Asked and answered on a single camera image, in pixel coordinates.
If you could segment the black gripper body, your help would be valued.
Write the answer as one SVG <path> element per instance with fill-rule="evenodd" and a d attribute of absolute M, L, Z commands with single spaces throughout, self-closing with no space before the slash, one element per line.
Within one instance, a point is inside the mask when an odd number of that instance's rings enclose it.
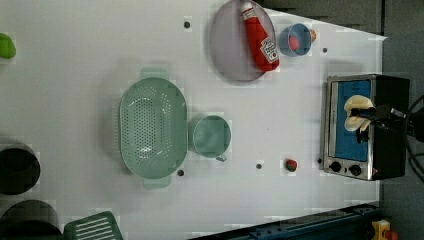
<path fill-rule="evenodd" d="M 403 124 L 406 114 L 392 105 L 380 105 L 371 109 L 372 123 L 379 128 L 396 128 Z"/>

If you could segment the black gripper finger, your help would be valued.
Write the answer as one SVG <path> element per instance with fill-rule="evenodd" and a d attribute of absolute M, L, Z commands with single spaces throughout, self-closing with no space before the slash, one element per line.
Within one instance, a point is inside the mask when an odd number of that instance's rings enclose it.
<path fill-rule="evenodd" d="M 350 117 L 372 118 L 376 112 L 375 108 L 358 109 L 353 108 L 350 111 Z"/>
<path fill-rule="evenodd" d="M 356 140 L 358 144 L 362 143 L 375 143 L 377 139 L 377 132 L 379 127 L 375 125 L 369 125 L 365 130 L 361 128 L 356 130 Z"/>

